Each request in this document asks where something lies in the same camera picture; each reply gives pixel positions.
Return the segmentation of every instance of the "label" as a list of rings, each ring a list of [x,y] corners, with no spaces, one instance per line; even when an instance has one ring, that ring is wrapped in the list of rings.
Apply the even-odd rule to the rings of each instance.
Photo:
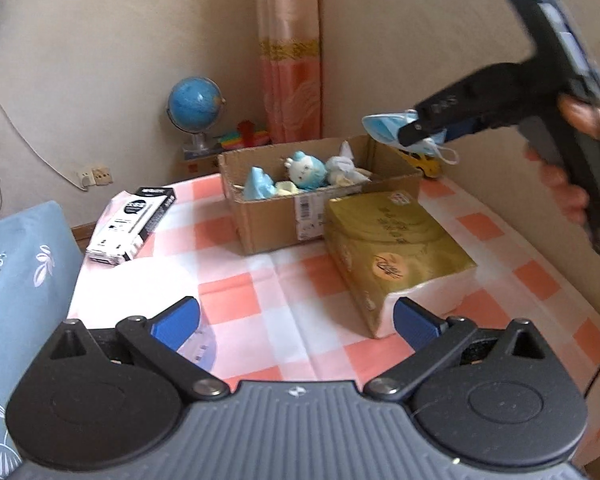
[[[400,254],[378,253],[371,267],[373,273],[388,282],[399,282],[407,274],[407,265]]]
[[[312,240],[324,234],[324,204],[328,200],[361,191],[362,186],[346,186],[295,195],[298,240]]]
[[[409,205],[411,203],[411,199],[409,196],[401,193],[400,191],[396,191],[392,193],[389,197],[389,200],[394,203],[394,205]]]
[[[351,256],[351,251],[345,244],[340,246],[340,259],[347,270],[351,272],[353,270],[353,256]]]
[[[365,303],[366,303],[366,309],[369,312],[373,312],[376,309],[376,304],[371,299],[371,296],[369,295],[369,293],[367,291],[365,291]]]
[[[133,200],[133,202],[129,202],[125,205],[125,213],[128,215],[138,214],[139,211],[146,206],[146,200]]]

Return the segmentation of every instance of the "globe stand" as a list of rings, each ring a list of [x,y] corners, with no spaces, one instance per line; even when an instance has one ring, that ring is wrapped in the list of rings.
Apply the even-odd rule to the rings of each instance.
[[[189,149],[199,155],[205,155],[205,153],[209,153],[211,151],[211,148],[206,142],[206,135],[204,132],[191,134],[191,145]]]

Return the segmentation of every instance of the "surgical face mask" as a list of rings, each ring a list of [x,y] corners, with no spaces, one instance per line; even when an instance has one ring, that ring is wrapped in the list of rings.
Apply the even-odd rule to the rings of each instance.
[[[398,142],[400,128],[417,119],[418,113],[415,110],[407,110],[401,114],[368,115],[362,119],[362,125],[365,127],[366,132],[377,142],[382,142],[403,152],[437,156],[447,164],[457,164],[460,160],[458,152],[442,146],[445,142],[446,130],[433,134],[411,146],[405,147]],[[443,152],[449,155],[452,154],[452,158],[447,158],[443,155]]]

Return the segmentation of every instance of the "plush toy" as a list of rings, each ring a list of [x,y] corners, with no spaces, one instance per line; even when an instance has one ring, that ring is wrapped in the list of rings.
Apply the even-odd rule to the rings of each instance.
[[[276,187],[273,180],[262,168],[251,168],[247,176],[247,182],[242,188],[242,197],[245,200],[262,200],[276,195]]]
[[[290,180],[276,182],[276,194],[278,196],[297,195],[298,193],[300,193],[300,190]]]
[[[303,152],[295,152],[292,158],[285,161],[289,170],[289,180],[299,189],[318,189],[324,186],[327,170],[320,160]]]
[[[340,155],[332,156],[325,164],[327,181],[332,186],[353,186],[367,182],[371,172],[356,168],[353,164],[351,146],[345,140],[340,147]]]

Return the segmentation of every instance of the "toy figure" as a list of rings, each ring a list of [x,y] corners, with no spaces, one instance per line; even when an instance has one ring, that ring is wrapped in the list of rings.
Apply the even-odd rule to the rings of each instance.
[[[262,200],[275,195],[276,187],[271,177],[262,168],[251,168],[242,189],[242,197],[245,200]]]
[[[340,147],[340,155],[332,156],[325,164],[327,181],[332,186],[353,186],[368,182],[371,172],[356,168],[353,163],[351,146],[345,140]]]
[[[241,121],[236,129],[218,139],[224,150],[239,150],[270,144],[271,139],[267,130],[256,130],[251,121]]]
[[[276,182],[276,194],[278,196],[296,195],[298,193],[300,193],[300,190],[293,182],[289,180]]]
[[[327,170],[320,160],[303,152],[295,152],[285,161],[289,170],[289,180],[299,189],[318,189],[324,186]]]

